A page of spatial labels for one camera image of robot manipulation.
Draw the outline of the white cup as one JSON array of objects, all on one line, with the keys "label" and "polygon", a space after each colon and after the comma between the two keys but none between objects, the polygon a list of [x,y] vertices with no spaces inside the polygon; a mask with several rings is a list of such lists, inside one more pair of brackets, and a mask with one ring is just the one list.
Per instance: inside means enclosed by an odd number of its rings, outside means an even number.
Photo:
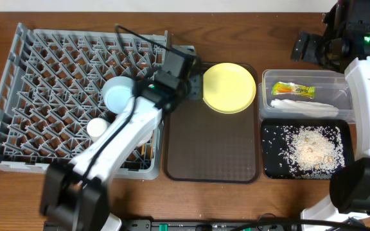
[{"label": "white cup", "polygon": [[100,117],[91,119],[87,124],[87,133],[93,142],[97,141],[107,130],[110,123]]}]

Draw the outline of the light blue bowl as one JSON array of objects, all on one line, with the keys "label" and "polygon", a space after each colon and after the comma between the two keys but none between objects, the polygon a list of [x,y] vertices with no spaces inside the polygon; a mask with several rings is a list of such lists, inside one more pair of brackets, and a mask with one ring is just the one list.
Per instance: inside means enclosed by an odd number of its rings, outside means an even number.
[{"label": "light blue bowl", "polygon": [[126,76],[117,76],[107,80],[101,93],[105,106],[114,114],[124,111],[133,96],[134,80]]}]

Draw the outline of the white napkin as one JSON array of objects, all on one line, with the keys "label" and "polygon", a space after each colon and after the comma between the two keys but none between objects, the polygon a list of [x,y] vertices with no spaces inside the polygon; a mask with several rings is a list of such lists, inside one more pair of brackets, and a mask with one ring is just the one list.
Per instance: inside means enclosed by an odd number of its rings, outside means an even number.
[{"label": "white napkin", "polygon": [[315,118],[336,117],[339,113],[338,108],[318,102],[274,99],[270,105],[272,108],[280,109],[282,112],[297,113]]}]

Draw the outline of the white bowl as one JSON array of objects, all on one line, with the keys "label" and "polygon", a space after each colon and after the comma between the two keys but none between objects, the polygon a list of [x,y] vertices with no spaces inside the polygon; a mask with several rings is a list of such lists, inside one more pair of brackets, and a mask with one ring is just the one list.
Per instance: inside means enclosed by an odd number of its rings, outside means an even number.
[{"label": "white bowl", "polygon": [[144,144],[146,144],[149,140],[152,139],[152,136],[153,136],[154,132],[150,132],[148,133],[143,139],[141,139],[141,141],[137,144],[137,147],[141,147],[143,146]]}]

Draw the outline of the yellow plate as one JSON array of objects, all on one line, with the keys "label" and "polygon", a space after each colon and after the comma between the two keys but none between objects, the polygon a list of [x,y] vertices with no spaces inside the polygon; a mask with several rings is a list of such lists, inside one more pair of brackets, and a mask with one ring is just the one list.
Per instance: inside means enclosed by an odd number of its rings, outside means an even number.
[{"label": "yellow plate", "polygon": [[222,114],[245,110],[256,96],[253,75],[238,64],[215,64],[203,74],[202,82],[205,104]]}]

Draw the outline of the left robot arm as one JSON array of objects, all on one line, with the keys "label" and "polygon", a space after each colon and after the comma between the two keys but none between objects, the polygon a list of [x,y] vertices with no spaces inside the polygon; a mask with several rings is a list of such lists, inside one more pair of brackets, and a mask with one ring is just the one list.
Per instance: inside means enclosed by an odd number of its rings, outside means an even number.
[{"label": "left robot arm", "polygon": [[163,117],[200,87],[194,50],[172,45],[152,79],[135,80],[124,112],[100,138],[63,165],[46,170],[40,213],[65,230],[119,230],[110,211],[109,185],[135,147],[158,128]]}]

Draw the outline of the green orange snack wrapper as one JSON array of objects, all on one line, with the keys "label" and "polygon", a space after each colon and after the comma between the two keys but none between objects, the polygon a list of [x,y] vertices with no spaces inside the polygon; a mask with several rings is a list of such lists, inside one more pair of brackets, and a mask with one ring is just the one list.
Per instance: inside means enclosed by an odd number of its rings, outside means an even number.
[{"label": "green orange snack wrapper", "polygon": [[293,94],[312,99],[315,97],[315,87],[308,87],[305,85],[298,85],[292,82],[285,83],[279,81],[272,87],[271,93],[272,95]]}]

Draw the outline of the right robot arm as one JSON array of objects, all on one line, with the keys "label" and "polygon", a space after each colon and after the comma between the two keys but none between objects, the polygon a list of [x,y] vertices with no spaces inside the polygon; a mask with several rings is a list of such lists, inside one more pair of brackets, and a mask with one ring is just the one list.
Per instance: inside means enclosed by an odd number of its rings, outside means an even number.
[{"label": "right robot arm", "polygon": [[301,230],[350,228],[370,217],[370,0],[338,1],[324,16],[323,35],[300,32],[291,59],[342,73],[357,126],[354,163],[330,180],[330,193],[301,212]]}]

